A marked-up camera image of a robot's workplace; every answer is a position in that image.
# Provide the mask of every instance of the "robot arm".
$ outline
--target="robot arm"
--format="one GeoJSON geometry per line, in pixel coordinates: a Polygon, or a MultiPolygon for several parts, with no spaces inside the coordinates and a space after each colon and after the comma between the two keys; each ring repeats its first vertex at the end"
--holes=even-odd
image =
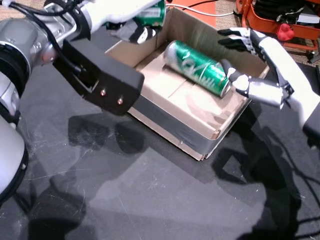
{"type": "Polygon", "coordinates": [[[144,77],[105,56],[89,39],[106,22],[130,23],[121,23],[113,32],[130,42],[142,43],[154,37],[157,29],[136,22],[133,25],[131,19],[159,1],[47,0],[44,10],[37,10],[0,0],[0,5],[26,15],[0,21],[0,206],[15,193],[28,165],[24,140],[15,128],[20,97],[33,68],[53,62],[87,101],[124,114],[140,95],[144,77]],[[128,26],[135,27],[136,38],[128,30],[119,34],[128,26]]]}
{"type": "Polygon", "coordinates": [[[297,112],[304,133],[318,144],[320,96],[313,92],[308,79],[281,44],[274,38],[247,28],[220,30],[219,34],[231,35],[220,40],[220,44],[228,49],[258,55],[275,68],[278,74],[278,83],[252,78],[238,72],[227,60],[223,60],[223,69],[237,91],[248,98],[274,106],[281,107],[287,102],[297,112]]]}

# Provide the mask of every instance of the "green beer can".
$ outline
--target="green beer can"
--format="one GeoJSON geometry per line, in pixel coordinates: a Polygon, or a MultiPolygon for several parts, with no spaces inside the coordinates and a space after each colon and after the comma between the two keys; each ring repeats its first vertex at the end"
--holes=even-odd
{"type": "Polygon", "coordinates": [[[221,98],[231,89],[231,83],[220,63],[181,41],[169,44],[164,61],[172,69],[221,98]]]}
{"type": "Polygon", "coordinates": [[[166,2],[161,0],[157,4],[140,12],[136,19],[143,26],[163,26],[166,18],[166,2]]]}

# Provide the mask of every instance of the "red object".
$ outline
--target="red object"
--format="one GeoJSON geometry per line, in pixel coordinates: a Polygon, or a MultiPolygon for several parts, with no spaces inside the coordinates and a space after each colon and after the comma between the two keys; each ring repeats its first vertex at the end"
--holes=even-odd
{"type": "MultiPolygon", "coordinates": [[[[320,0],[307,0],[308,2],[320,4],[320,0]]],[[[265,19],[259,17],[254,10],[254,6],[252,4],[253,0],[236,0],[236,11],[239,14],[242,14],[242,27],[255,29],[257,31],[263,33],[274,33],[276,34],[279,30],[280,23],[276,21],[265,19]]],[[[302,26],[297,24],[291,24],[290,27],[294,32],[294,37],[303,38],[312,40],[313,46],[295,44],[285,42],[283,45],[285,47],[302,49],[307,51],[316,51],[318,50],[318,42],[317,39],[320,35],[320,29],[310,26],[302,26]]]]}
{"type": "Polygon", "coordinates": [[[276,35],[280,41],[285,42],[293,39],[295,37],[295,32],[289,24],[283,23],[276,31],[276,35]]]}

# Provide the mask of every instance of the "black table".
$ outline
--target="black table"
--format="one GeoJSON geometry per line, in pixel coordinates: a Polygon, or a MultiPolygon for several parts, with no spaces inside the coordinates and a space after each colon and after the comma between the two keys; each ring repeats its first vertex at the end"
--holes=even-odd
{"type": "MultiPolygon", "coordinates": [[[[103,30],[93,41],[113,44],[103,30]]],[[[30,163],[17,198],[0,209],[0,239],[313,239],[320,231],[319,151],[287,107],[252,103],[203,162],[131,116],[87,103],[50,65],[34,71],[21,111],[30,163]]]]}

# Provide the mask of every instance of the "cardboard box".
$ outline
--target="cardboard box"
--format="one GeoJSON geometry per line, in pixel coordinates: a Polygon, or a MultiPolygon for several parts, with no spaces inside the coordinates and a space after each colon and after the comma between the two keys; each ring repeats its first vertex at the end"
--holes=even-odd
{"type": "Polygon", "coordinates": [[[199,161],[212,154],[249,101],[233,88],[222,99],[214,96],[165,66],[163,53],[180,40],[217,61],[228,59],[246,74],[265,77],[268,68],[258,57],[227,50],[218,44],[220,38],[216,29],[172,8],[156,38],[142,45],[120,41],[106,52],[145,76],[129,113],[199,161]]]}

